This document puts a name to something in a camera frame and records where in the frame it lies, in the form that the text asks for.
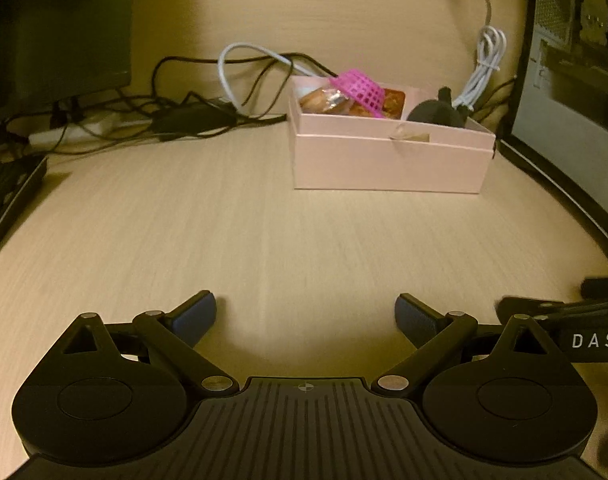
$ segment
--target wooden desk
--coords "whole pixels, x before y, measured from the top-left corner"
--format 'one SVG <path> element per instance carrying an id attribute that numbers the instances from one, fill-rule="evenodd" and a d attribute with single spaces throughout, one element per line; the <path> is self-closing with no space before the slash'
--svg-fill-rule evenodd
<path id="1" fill-rule="evenodd" d="M 500 156 L 479 196 L 293 190 L 283 125 L 53 160 L 0 251 L 0 479 L 26 458 L 13 397 L 81 312 L 124 322 L 209 288 L 219 313 L 197 348 L 241 383 L 370 381 L 412 350 L 400 292 L 492 323 L 504 294 L 572 300 L 586 275 L 608 275 L 593 240 Z M 584 368 L 601 434 L 608 365 Z"/>

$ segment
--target computer monitor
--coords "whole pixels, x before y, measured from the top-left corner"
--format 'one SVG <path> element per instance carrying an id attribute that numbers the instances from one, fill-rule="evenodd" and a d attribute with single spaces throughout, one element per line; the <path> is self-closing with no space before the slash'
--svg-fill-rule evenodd
<path id="1" fill-rule="evenodd" d="M 130 82 L 131 0 L 0 0 L 0 121 Z"/>

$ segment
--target pink plastic basket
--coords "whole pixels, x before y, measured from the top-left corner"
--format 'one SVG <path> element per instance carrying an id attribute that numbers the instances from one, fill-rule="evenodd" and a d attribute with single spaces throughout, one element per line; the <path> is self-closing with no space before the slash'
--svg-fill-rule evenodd
<path id="1" fill-rule="evenodd" d="M 370 77 L 353 68 L 332 77 L 330 81 L 335 88 L 371 112 L 373 117 L 383 117 L 384 89 Z"/>

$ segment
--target white cable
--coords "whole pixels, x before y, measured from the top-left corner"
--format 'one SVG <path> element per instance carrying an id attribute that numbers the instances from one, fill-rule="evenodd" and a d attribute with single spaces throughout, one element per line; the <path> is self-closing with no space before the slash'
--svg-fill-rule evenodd
<path id="1" fill-rule="evenodd" d="M 238 43 L 231 43 L 224 50 L 222 50 L 221 54 L 219 54 L 219 57 L 217 58 L 217 74 L 219 75 L 219 81 L 222 84 L 222 88 L 224 89 L 226 97 L 228 97 L 231 104 L 235 107 L 235 110 L 240 113 L 244 113 L 244 107 L 242 107 L 241 103 L 235 97 L 235 94 L 233 94 L 233 90 L 228 84 L 228 80 L 226 79 L 226 73 L 224 70 L 226 56 L 228 56 L 228 53 L 232 50 L 235 50 L 236 48 L 252 48 L 253 50 L 258 50 L 259 52 L 266 54 L 267 56 L 274 57 L 274 59 L 276 59 L 277 61 L 282 62 L 288 66 L 290 66 L 291 62 L 286 57 L 277 54 L 277 52 L 273 52 L 272 50 L 269 50 L 266 47 L 257 45 L 255 43 L 244 43 L 243 41 Z M 293 63 L 293 70 L 308 76 L 318 75 L 312 70 L 304 68 L 301 65 L 298 65 L 297 63 Z"/>
<path id="2" fill-rule="evenodd" d="M 501 58 L 506 54 L 506 35 L 490 26 L 492 5 L 486 1 L 486 24 L 477 39 L 477 67 L 464 85 L 461 94 L 453 101 L 453 108 L 464 105 L 473 110 L 474 104 L 484 93 L 492 73 L 500 69 Z"/>

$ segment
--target black keyboard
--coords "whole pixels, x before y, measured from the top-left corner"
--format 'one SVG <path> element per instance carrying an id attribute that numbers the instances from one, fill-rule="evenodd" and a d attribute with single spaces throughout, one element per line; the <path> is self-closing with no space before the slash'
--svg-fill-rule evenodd
<path id="1" fill-rule="evenodd" d="M 38 155 L 0 161 L 0 241 L 35 195 L 46 174 L 46 158 Z"/>

